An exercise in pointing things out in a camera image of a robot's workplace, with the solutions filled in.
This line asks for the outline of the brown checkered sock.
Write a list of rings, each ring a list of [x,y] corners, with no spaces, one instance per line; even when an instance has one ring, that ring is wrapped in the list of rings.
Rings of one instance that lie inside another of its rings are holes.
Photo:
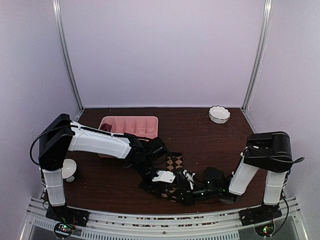
[[[183,154],[181,152],[171,152],[165,156],[165,169],[172,173],[181,170],[184,165]],[[179,184],[177,183],[177,177],[173,183],[166,183],[161,193],[161,196],[173,203],[181,201],[181,193],[179,193]]]

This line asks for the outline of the magenta purple sock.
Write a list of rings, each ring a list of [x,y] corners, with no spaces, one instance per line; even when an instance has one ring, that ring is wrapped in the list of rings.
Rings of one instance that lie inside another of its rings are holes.
[[[105,122],[100,126],[99,129],[102,130],[102,131],[105,131],[105,132],[110,132],[111,129],[112,129],[112,125]]]

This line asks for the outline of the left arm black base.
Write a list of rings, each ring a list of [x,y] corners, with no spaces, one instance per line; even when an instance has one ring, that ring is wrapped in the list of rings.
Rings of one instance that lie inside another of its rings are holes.
[[[49,206],[46,217],[69,225],[86,227],[90,213],[86,210],[80,210],[63,206]]]

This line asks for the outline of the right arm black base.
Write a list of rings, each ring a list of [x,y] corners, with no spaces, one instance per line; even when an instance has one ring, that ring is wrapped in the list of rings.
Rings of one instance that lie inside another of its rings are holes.
[[[238,212],[242,226],[255,225],[262,222],[272,221],[282,216],[278,205],[261,205],[247,208]]]

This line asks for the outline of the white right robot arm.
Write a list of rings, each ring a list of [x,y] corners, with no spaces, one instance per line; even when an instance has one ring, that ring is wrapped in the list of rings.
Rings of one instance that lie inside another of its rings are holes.
[[[262,206],[256,210],[259,220],[268,220],[281,198],[286,177],[293,166],[291,140],[287,133],[264,132],[250,135],[240,155],[239,163],[229,176],[215,167],[206,167],[200,185],[187,172],[176,173],[177,190],[172,199],[187,206],[195,201],[219,198],[229,205],[237,203],[258,170],[266,170]]]

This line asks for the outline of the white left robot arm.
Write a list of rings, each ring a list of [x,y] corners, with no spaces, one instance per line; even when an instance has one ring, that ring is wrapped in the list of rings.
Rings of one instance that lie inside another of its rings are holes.
[[[39,136],[38,163],[42,170],[52,213],[61,222],[72,218],[66,207],[62,168],[68,152],[82,151],[129,160],[151,190],[159,183],[171,184],[176,176],[168,170],[157,170],[156,160],[168,153],[164,142],[130,133],[113,133],[72,121],[60,114]]]

